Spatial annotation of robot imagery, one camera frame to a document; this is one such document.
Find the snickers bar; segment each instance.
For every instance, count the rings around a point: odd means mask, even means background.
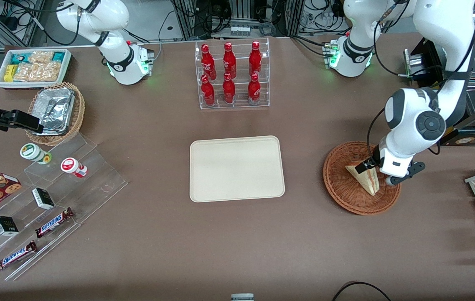
[[[37,245],[32,240],[27,246],[21,248],[20,250],[14,252],[9,257],[5,257],[3,260],[0,260],[0,271],[6,268],[8,265],[12,264],[15,261],[18,261],[25,257],[28,254],[37,252]]]
[[[49,221],[48,223],[45,223],[42,227],[40,227],[39,229],[35,230],[35,232],[37,233],[37,238],[41,238],[42,236],[44,236],[46,233],[52,231],[53,229],[55,229],[58,225],[61,225],[62,223],[64,223],[69,217],[73,216],[74,213],[72,212],[72,210],[69,208],[67,208],[65,211],[61,212],[61,214],[59,214],[57,217],[54,217],[54,219],[52,219],[51,221]]]

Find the red bottle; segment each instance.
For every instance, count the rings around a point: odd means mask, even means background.
[[[262,70],[262,54],[260,53],[260,42],[252,42],[252,51],[249,57],[249,73],[250,76],[256,72],[260,74]]]
[[[260,102],[260,88],[262,87],[258,82],[258,74],[254,73],[250,76],[249,82],[249,104],[257,105]]]
[[[224,63],[224,72],[229,72],[232,78],[237,76],[237,64],[236,64],[236,55],[232,51],[232,43],[224,43],[224,57],[222,58]]]
[[[213,85],[209,82],[209,77],[205,74],[202,75],[201,80],[201,90],[204,102],[208,107],[212,107],[215,105],[215,90],[213,89]]]
[[[224,101],[231,105],[234,103],[236,96],[236,85],[232,81],[232,76],[230,72],[224,74],[224,83],[222,84],[222,89],[224,90]]]
[[[202,68],[204,69],[204,74],[209,76],[210,80],[215,80],[217,78],[217,72],[215,71],[215,60],[211,53],[209,53],[209,46],[203,44],[202,47]]]

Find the table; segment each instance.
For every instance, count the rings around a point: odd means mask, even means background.
[[[402,71],[402,50],[420,38],[384,34],[379,55]],[[0,281],[0,299],[221,301],[250,292],[323,301],[360,280],[397,300],[475,300],[475,198],[463,182],[475,175],[475,147],[419,154],[427,168],[403,183],[392,209],[349,213],[327,193],[323,162],[336,145],[365,139],[407,84],[374,57],[362,76],[344,78],[289,38],[270,45],[271,107],[238,112],[198,108],[192,42],[165,44],[153,76],[133,86],[109,75],[98,49],[71,48],[67,78],[86,101],[81,132],[130,183],[21,278]],[[27,108],[34,94],[0,89],[0,105]],[[371,141],[387,132],[380,118]],[[280,140],[284,196],[189,199],[193,141],[257,135]],[[18,155],[27,141],[21,130],[0,132],[0,171],[29,164]]]

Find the robotic arm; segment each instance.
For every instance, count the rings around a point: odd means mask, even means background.
[[[57,12],[61,25],[94,43],[102,52],[107,66],[121,84],[135,84],[152,72],[153,53],[129,44],[118,31],[128,25],[128,8],[120,0],[72,0],[57,8],[74,4]]]
[[[380,36],[381,21],[407,18],[413,15],[417,0],[346,0],[343,11],[351,20],[349,36],[330,42],[329,68],[342,76],[356,77],[369,66],[373,40]]]
[[[474,2],[417,1],[415,27],[425,38],[444,48],[444,74],[449,80],[438,93],[430,88],[404,88],[388,99],[384,112],[391,132],[380,141],[373,157],[357,167],[360,173],[378,165],[382,173],[390,175],[391,185],[411,178],[424,168],[422,162],[412,163],[413,156],[438,142],[445,129],[461,118],[458,112],[463,113],[465,103],[459,103],[459,99],[470,77]]]

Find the wicker basket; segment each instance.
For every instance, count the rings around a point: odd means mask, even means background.
[[[31,139],[31,141],[35,143],[50,145],[50,146],[58,145],[60,142],[74,137],[79,132],[79,128],[81,128],[81,124],[83,122],[83,114],[85,113],[85,101],[83,99],[83,95],[79,93],[79,90],[78,88],[76,88],[76,86],[74,86],[73,84],[70,84],[69,82],[54,84],[44,89],[59,89],[59,88],[70,88],[76,94],[76,97],[74,99],[74,108],[72,109],[71,126],[69,128],[69,131],[63,136],[38,136],[38,135],[34,135],[31,131],[25,131],[29,139]],[[29,109],[28,109],[29,114],[31,114],[31,111],[33,111],[33,106],[35,105],[36,99],[37,99],[37,95],[33,97],[33,101],[29,105]]]
[[[375,196],[367,193],[345,168],[350,162],[367,158],[366,143],[352,141],[336,146],[323,166],[323,180],[332,198],[343,208],[360,215],[383,213],[395,204],[401,191],[400,184],[386,185],[386,176],[377,173],[380,189]]]

